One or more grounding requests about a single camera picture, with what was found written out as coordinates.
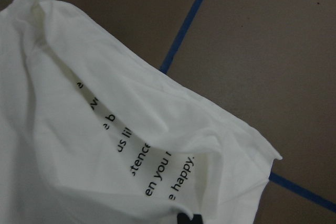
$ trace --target black object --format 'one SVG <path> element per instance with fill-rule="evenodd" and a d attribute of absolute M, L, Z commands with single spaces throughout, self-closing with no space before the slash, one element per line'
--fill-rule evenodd
<path fill-rule="evenodd" d="M 180 213 L 177 215 L 177 224 L 203 224 L 202 215 L 194 215 L 194 218 L 189 220 L 188 215 Z"/>

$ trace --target brown surface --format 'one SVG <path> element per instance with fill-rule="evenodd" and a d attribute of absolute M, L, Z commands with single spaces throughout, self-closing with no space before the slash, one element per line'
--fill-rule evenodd
<path fill-rule="evenodd" d="M 0 9 L 12 0 L 0 0 Z M 194 0 L 70 2 L 157 67 Z M 277 174 L 336 201 L 336 0 L 205 0 L 169 76 L 258 129 Z M 336 223 L 270 183 L 255 223 Z"/>

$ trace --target blue line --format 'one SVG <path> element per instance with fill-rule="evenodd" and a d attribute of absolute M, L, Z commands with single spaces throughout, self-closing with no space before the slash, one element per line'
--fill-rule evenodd
<path fill-rule="evenodd" d="M 321 207 L 327 208 L 330 211 L 336 212 L 336 204 L 323 199 L 321 196 L 318 196 L 317 194 L 312 193 L 311 191 L 308 191 L 307 189 L 302 188 L 301 186 L 294 184 L 293 182 L 271 172 L 269 175 L 269 180 L 292 191 L 293 193 L 296 193 L 303 198 L 306 198 L 308 200 L 313 201 L 314 203 L 320 205 Z"/>
<path fill-rule="evenodd" d="M 190 24 L 192 23 L 201 3 L 203 0 L 195 0 L 193 3 L 191 9 L 189 10 L 187 16 L 185 17 L 182 26 L 180 27 L 180 30 L 178 31 L 166 57 L 164 58 L 162 65 L 160 66 L 160 71 L 163 73 L 167 73 L 170 65 L 173 62 L 174 56 L 177 53 L 185 34 L 187 33 Z"/>

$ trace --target white fabric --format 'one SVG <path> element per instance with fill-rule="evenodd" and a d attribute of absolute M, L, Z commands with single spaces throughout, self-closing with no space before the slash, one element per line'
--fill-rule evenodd
<path fill-rule="evenodd" d="M 280 155 L 78 8 L 14 0 L 0 56 L 0 223 L 253 222 Z"/>

